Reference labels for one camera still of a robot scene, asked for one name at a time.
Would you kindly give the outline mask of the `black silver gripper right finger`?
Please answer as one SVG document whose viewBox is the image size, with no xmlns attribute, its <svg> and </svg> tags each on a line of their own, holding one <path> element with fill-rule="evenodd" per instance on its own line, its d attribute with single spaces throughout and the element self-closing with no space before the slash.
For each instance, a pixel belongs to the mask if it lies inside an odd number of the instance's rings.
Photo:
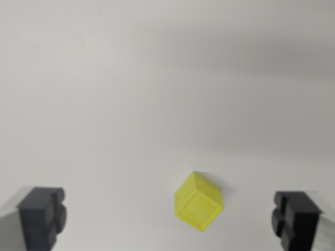
<svg viewBox="0 0 335 251">
<path fill-rule="evenodd" d="M 334 250 L 334 207 L 318 192 L 277 191 L 271 223 L 285 251 Z"/>
</svg>

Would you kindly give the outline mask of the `black silver gripper left finger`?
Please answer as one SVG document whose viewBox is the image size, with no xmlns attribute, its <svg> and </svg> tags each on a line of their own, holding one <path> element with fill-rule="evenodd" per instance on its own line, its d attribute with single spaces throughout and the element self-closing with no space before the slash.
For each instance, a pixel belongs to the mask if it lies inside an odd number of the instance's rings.
<svg viewBox="0 0 335 251">
<path fill-rule="evenodd" d="M 24 186 L 1 205 L 1 250 L 52 250 L 66 225 L 65 191 Z"/>
</svg>

